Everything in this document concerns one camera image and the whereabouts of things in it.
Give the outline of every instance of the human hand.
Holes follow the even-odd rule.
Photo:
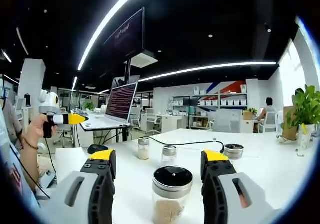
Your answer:
[[[44,136],[44,123],[48,121],[48,117],[45,114],[39,114],[34,117],[32,122],[29,124],[25,138],[31,144],[38,145],[38,139]],[[52,126],[52,135],[57,132],[58,126]]]

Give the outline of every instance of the code on screen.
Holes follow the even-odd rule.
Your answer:
[[[108,107],[105,113],[114,117],[128,119],[136,85],[136,83],[133,83],[114,88],[110,94]]]

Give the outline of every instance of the wrist bracelet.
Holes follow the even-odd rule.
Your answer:
[[[24,140],[25,140],[25,143],[27,143],[27,144],[28,144],[30,147],[32,147],[33,149],[36,149],[36,150],[39,149],[39,147],[35,147],[35,146],[31,145],[31,144],[27,141],[26,138],[24,138]]]

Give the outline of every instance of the spice jar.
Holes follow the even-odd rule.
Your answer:
[[[138,157],[142,160],[146,160],[149,158],[149,138],[139,138],[138,139]]]
[[[192,173],[182,167],[166,166],[153,174],[153,222],[176,224],[185,209],[193,183]]]
[[[177,157],[177,148],[174,145],[165,145],[162,150],[161,166],[174,166]]]

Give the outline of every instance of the black computer mouse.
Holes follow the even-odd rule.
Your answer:
[[[109,148],[103,145],[99,145],[99,144],[91,144],[88,147],[88,153],[92,154],[95,153],[97,151],[103,151],[103,150],[108,150]]]

